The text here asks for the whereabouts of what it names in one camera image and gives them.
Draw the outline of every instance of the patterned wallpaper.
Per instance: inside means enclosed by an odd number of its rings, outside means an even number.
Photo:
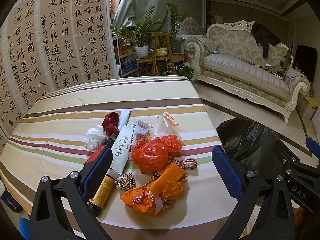
[[[188,12],[188,17],[192,17],[202,26],[202,0],[172,0],[172,2],[177,4],[181,14]]]

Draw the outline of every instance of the blue gripper pad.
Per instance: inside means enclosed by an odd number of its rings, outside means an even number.
[[[104,176],[112,163],[112,151],[110,148],[103,149],[103,154],[85,178],[82,189],[82,199],[87,201],[96,194]]]
[[[243,197],[243,185],[236,171],[223,154],[222,148],[216,146],[212,150],[212,161],[231,197],[240,201]]]
[[[320,145],[313,140],[312,138],[308,138],[306,140],[306,147],[318,158],[320,159]]]

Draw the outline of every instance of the dark red cloth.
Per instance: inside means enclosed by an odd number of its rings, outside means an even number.
[[[112,112],[110,114],[106,114],[102,122],[102,127],[103,130],[106,132],[106,136],[111,136],[113,133],[115,134],[115,136],[119,135],[118,123],[118,113]]]

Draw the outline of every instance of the striped tablecloth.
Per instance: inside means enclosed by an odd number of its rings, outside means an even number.
[[[131,109],[129,123],[152,122],[168,111],[179,124],[174,133],[185,143],[179,158],[196,158],[198,168],[187,171],[183,197],[156,216],[128,208],[114,187],[98,217],[103,228],[114,240],[212,239],[236,200],[211,160],[212,148],[221,144],[215,127],[191,82],[181,76],[101,81],[47,94],[24,116],[0,156],[0,175],[9,191],[30,214],[41,177],[59,179],[80,171],[91,154],[84,148],[87,130],[101,125],[106,113],[122,109]],[[150,179],[133,163],[126,169],[138,186]],[[73,229],[83,236],[68,202],[63,203]]]

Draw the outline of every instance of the trash bin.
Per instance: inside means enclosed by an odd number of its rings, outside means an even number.
[[[283,156],[276,146],[280,139],[268,127],[251,120],[230,119],[217,127],[217,133],[229,158],[246,171],[265,179],[285,173]]]

